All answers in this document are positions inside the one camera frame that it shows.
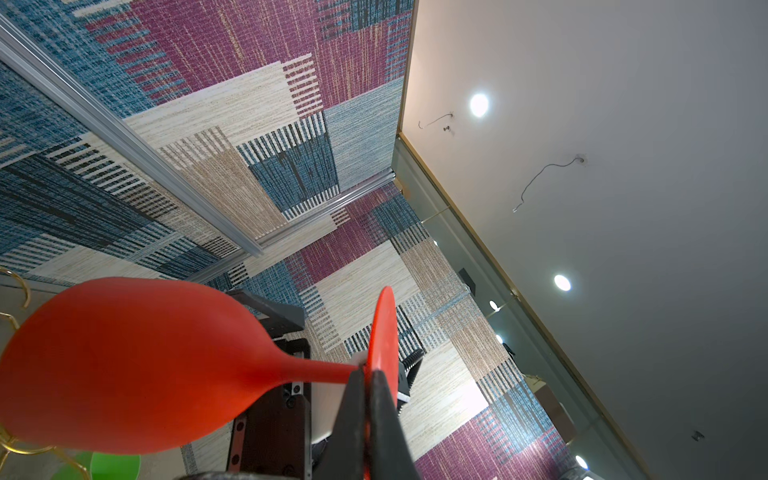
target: gold trim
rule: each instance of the gold trim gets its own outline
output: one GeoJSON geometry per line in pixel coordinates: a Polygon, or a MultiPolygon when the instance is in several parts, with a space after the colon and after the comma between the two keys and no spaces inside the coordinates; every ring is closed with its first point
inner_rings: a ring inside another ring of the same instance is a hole
{"type": "MultiPolygon", "coordinates": [[[[0,273],[4,273],[5,275],[10,275],[13,278],[15,278],[24,289],[24,295],[26,296],[24,300],[24,304],[22,304],[22,309],[26,309],[29,306],[29,302],[32,298],[32,292],[29,289],[29,285],[25,282],[23,278],[21,278],[19,275],[17,275],[12,270],[9,270],[5,268],[4,266],[0,266],[0,273]]],[[[3,313],[0,312],[0,316],[3,316],[8,319],[9,322],[11,322],[11,326],[13,327],[14,333],[16,330],[18,330],[18,322],[16,321],[16,318],[11,315],[10,313],[3,313]]],[[[11,435],[11,433],[5,429],[2,425],[0,425],[0,472],[2,472],[3,467],[5,467],[5,461],[8,460],[8,457],[11,453],[15,453],[17,455],[40,455],[41,453],[46,452],[52,452],[54,455],[58,456],[60,459],[67,462],[68,465],[70,465],[72,468],[80,472],[80,475],[83,477],[83,480],[91,480],[91,473],[88,471],[87,468],[85,468],[83,465],[80,464],[77,460],[72,458],[71,456],[67,455],[66,452],[61,450],[58,447],[42,447],[39,449],[20,449],[19,447],[15,446],[16,443],[16,437],[11,435]]]]}
{"type": "Polygon", "coordinates": [[[32,298],[32,291],[29,289],[29,285],[24,281],[23,278],[21,278],[19,275],[16,274],[13,270],[9,270],[5,268],[4,266],[0,265],[0,273],[4,273],[5,275],[10,275],[16,279],[21,285],[22,289],[24,289],[24,295],[26,296],[26,299],[24,300],[24,304],[22,305],[22,309],[26,309],[29,306],[29,302],[32,298]]]}
{"type": "Polygon", "coordinates": [[[411,74],[411,59],[413,58],[413,39],[416,37],[416,13],[419,11],[419,0],[413,2],[411,14],[411,32],[408,39],[408,58],[406,59],[406,72],[402,77],[402,98],[400,99],[400,116],[397,119],[397,131],[402,131],[402,119],[406,114],[406,96],[408,95],[408,80],[411,74]]]}
{"type": "Polygon", "coordinates": [[[579,373],[579,371],[576,369],[576,366],[573,364],[571,359],[568,358],[568,355],[565,354],[565,351],[560,347],[557,340],[554,339],[554,337],[552,336],[552,333],[544,325],[544,323],[541,321],[538,315],[536,315],[536,312],[533,310],[533,308],[531,308],[531,305],[528,303],[525,297],[522,296],[522,293],[520,293],[520,290],[515,286],[511,278],[509,278],[509,275],[507,275],[507,273],[504,271],[501,264],[499,264],[499,262],[495,259],[495,257],[493,256],[491,251],[488,249],[488,247],[485,245],[485,243],[483,243],[483,241],[480,240],[480,236],[477,234],[477,232],[475,232],[475,229],[472,228],[472,225],[467,221],[464,214],[458,209],[453,199],[448,195],[448,193],[445,191],[445,188],[443,188],[440,182],[438,181],[437,177],[435,177],[432,171],[429,170],[429,167],[427,167],[426,163],[424,162],[424,159],[419,155],[418,152],[416,152],[416,149],[413,147],[411,142],[408,141],[408,138],[405,136],[405,134],[403,134],[402,130],[398,130],[397,136],[400,137],[403,144],[406,146],[406,148],[408,149],[408,151],[410,152],[410,154],[413,156],[414,160],[418,164],[419,168],[421,168],[422,172],[424,172],[424,175],[426,175],[429,181],[432,182],[432,186],[435,187],[438,194],[440,194],[442,199],[451,207],[451,210],[457,216],[459,223],[462,224],[462,227],[464,227],[464,230],[466,230],[467,234],[472,238],[472,240],[478,246],[478,248],[482,252],[485,259],[491,264],[493,269],[496,271],[496,274],[498,274],[499,277],[502,280],[504,280],[504,283],[506,283],[507,288],[509,288],[509,290],[512,292],[512,295],[517,297],[523,310],[528,314],[531,320],[533,320],[533,324],[536,327],[536,330],[538,330],[538,332],[544,337],[545,341],[552,348],[552,350],[554,351],[554,354],[557,356],[560,363],[562,363],[566,371],[568,371],[568,374],[576,382],[576,384],[579,386],[581,391],[590,399],[590,401],[592,402],[592,405],[595,407],[595,409],[598,411],[600,416],[608,424],[608,427],[610,427],[611,430],[613,430],[614,434],[617,436],[621,444],[626,448],[627,452],[630,454],[630,456],[635,461],[635,463],[637,463],[637,466],[640,467],[640,469],[648,478],[653,478],[652,474],[650,473],[650,469],[648,468],[648,464],[645,462],[645,460],[643,460],[643,457],[640,456],[640,453],[638,453],[637,449],[629,441],[629,439],[621,430],[621,428],[616,423],[614,418],[611,416],[610,413],[608,413],[608,410],[605,408],[605,405],[603,405],[603,402],[600,401],[598,396],[594,393],[594,390],[592,390],[592,388],[587,383],[587,380],[585,380],[584,377],[579,373]]]}

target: balloon neck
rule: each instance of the balloon neck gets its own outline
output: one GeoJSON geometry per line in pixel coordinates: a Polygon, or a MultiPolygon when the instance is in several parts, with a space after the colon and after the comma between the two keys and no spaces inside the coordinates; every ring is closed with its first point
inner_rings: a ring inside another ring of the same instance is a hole
{"type": "Polygon", "coordinates": [[[286,382],[347,383],[349,374],[357,369],[347,363],[320,362],[285,355],[283,379],[286,382]]]}

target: glass panel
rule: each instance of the glass panel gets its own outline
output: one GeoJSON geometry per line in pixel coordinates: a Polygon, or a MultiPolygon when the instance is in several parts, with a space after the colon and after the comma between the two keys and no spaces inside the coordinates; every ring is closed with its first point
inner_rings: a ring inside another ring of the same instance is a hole
{"type": "Polygon", "coordinates": [[[400,139],[392,169],[408,194],[406,199],[454,271],[464,269],[474,282],[480,310],[515,354],[519,369],[543,379],[571,418],[577,431],[568,443],[571,452],[584,458],[595,479],[646,478],[400,139]]]}

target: patterned wall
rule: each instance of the patterned wall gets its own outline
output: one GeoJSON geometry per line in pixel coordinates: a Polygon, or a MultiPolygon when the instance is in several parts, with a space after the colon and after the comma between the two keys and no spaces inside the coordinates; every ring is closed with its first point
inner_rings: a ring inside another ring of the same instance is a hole
{"type": "MultiPolygon", "coordinates": [[[[412,1],[0,0],[253,238],[391,163],[412,1]]],[[[0,263],[71,285],[237,249],[0,65],[0,263]]]]}
{"type": "MultiPolygon", "coordinates": [[[[313,358],[368,348],[381,289],[397,302],[401,358],[427,354],[400,416],[425,480],[558,478],[575,465],[560,435],[462,281],[393,185],[250,259],[209,285],[302,306],[313,358]]],[[[231,425],[182,447],[187,471],[226,466],[231,425]]]]}

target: gold wire rack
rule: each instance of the gold wire rack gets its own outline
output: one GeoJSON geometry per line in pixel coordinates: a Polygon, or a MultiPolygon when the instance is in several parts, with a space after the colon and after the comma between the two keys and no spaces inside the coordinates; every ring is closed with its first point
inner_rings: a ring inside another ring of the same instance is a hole
{"type": "MultiPolygon", "coordinates": [[[[29,306],[29,302],[32,298],[32,291],[29,289],[27,282],[17,273],[5,268],[4,266],[0,266],[0,273],[12,276],[22,285],[22,289],[24,290],[25,295],[24,303],[22,304],[22,310],[25,310],[29,306]]],[[[14,332],[18,330],[19,324],[16,317],[10,313],[5,312],[0,312],[0,316],[6,318],[11,323],[11,328],[14,330],[14,332]]],[[[42,447],[39,449],[22,448],[18,445],[18,439],[14,437],[2,425],[0,425],[0,472],[2,472],[3,467],[5,467],[5,461],[8,460],[8,457],[12,453],[15,453],[16,455],[40,455],[41,453],[46,452],[53,453],[65,463],[74,468],[75,471],[80,472],[80,475],[84,480],[91,480],[91,473],[88,471],[88,469],[85,468],[80,462],[68,455],[64,450],[54,446],[42,447]]]]}

